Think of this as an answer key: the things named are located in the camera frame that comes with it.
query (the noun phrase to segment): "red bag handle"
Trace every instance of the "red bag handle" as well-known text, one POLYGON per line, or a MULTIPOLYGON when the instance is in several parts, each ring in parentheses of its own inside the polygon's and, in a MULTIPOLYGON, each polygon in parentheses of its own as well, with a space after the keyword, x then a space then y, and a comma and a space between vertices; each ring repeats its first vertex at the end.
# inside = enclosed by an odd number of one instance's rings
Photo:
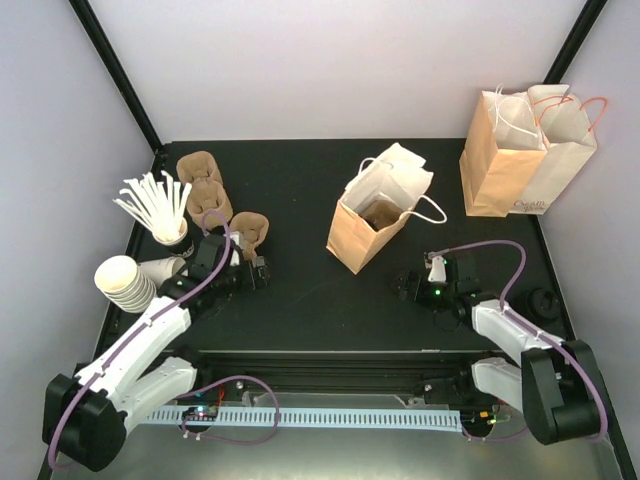
POLYGON ((544 116, 544 114, 547 113, 547 110, 549 110, 551 107, 557 107, 558 105, 562 105, 563 103, 573 102, 573 98, 567 97, 566 95, 552 95, 550 97, 543 98, 542 100, 538 100, 533 105, 536 106, 537 104, 542 103, 542 102, 546 102, 547 100, 551 100, 552 98, 562 98, 562 100, 559 101, 558 103, 554 103, 553 105, 549 105, 547 108, 545 108, 542 111, 542 114, 540 115, 540 118, 536 118, 536 126, 540 125, 540 120, 542 120, 542 117, 544 116))
POLYGON ((589 130, 587 130, 588 132, 591 132, 595 128, 595 126, 598 124, 598 122, 602 118, 602 114, 604 113, 604 111, 607 109, 607 106, 609 105, 609 100, 607 100, 605 97, 593 97, 593 98, 590 98, 589 100, 587 100, 586 102, 584 102, 582 104, 582 106, 580 107, 580 110, 582 110, 584 107, 586 107, 588 104, 590 104, 594 100, 601 100, 602 101, 602 110, 600 110, 600 113, 598 114, 598 116, 596 117, 594 122, 589 127, 589 130))

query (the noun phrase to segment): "black tabletop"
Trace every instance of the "black tabletop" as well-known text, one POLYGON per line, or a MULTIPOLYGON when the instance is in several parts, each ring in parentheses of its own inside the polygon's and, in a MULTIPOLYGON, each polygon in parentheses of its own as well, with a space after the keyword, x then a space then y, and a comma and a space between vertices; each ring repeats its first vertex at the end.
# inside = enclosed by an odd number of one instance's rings
MULTIPOLYGON (((175 174, 183 155, 206 150, 220 168, 235 213, 258 212, 270 222, 258 253, 272 264, 269 287, 234 296, 214 315, 196 319, 173 345, 202 351, 475 351, 496 348, 449 314, 401 301, 389 280, 402 269, 421 268, 423 253, 470 242, 510 239, 527 250, 528 261, 511 298, 536 288, 555 290, 553 272, 537 219, 467 217, 458 160, 461 139, 401 140, 424 157, 434 172, 428 190, 449 216, 444 225, 412 217, 358 274, 326 249, 336 201, 362 159, 377 156, 393 140, 294 140, 174 142, 164 168, 175 174)), ((418 211, 437 217, 426 202, 418 211)), ((200 238, 198 228, 190 231, 200 238)), ((145 231, 140 261, 163 258, 166 250, 145 231)), ((500 292, 519 261, 509 247, 475 252, 483 288, 500 292)), ((113 309, 122 333, 136 316, 113 309)), ((563 319, 547 329, 566 336, 563 319)))

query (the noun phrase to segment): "bundle of straws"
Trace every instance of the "bundle of straws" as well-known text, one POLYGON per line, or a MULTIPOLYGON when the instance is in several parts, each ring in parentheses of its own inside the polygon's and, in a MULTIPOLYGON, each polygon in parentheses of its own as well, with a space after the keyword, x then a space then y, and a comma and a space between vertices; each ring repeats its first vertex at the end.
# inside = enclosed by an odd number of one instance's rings
POLYGON ((191 192, 191 184, 184 186, 180 192, 180 182, 174 182, 167 172, 165 184, 156 182, 151 173, 137 178, 124 180, 131 188, 123 188, 120 195, 129 195, 126 202, 119 198, 114 202, 120 205, 129 215, 144 225, 160 241, 170 242, 180 238, 180 227, 187 206, 187 197, 191 192))

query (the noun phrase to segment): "gray wall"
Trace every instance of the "gray wall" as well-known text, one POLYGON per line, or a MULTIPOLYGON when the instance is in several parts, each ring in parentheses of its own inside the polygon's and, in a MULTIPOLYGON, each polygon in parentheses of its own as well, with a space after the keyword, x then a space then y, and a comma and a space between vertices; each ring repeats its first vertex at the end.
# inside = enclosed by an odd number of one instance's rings
POLYGON ((161 137, 464 137, 584 0, 91 0, 161 137))
MULTIPOLYGON (((636 469, 640 469, 639 25, 640 3, 609 2, 564 78, 581 99, 605 96, 610 103, 596 130, 598 151, 543 218, 577 333, 595 350, 636 469)), ((591 118, 598 108, 594 105, 591 118)))
POLYGON ((44 390, 90 358, 93 271, 132 221, 111 203, 152 154, 68 2, 0 6, 0 465, 36 478, 44 390))

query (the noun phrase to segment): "black frame pole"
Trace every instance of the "black frame pole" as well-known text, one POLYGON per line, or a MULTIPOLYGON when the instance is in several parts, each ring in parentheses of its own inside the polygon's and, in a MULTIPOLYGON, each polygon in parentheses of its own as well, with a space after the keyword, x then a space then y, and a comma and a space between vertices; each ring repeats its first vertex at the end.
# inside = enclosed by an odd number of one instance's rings
POLYGON ((147 139, 151 150, 154 153, 159 154, 163 151, 163 143, 160 141, 160 137, 156 133, 153 128, 153 124, 145 112, 136 91, 131 85, 127 74, 122 68, 122 64, 116 55, 116 52, 113 50, 107 35, 104 33, 96 14, 91 8, 88 0, 69 0, 69 3, 73 7, 73 10, 76 12, 78 19, 82 23, 87 35, 91 39, 93 46, 95 47, 98 55, 102 59, 105 67, 109 71, 111 78, 115 82, 122 98, 125 103, 129 107, 133 118, 135 118, 140 130, 144 137, 147 139))
POLYGON ((543 83, 556 84, 562 82, 562 77, 564 77, 569 65, 571 65, 582 43, 589 35, 591 27, 593 27, 606 4, 607 0, 587 0, 543 83))

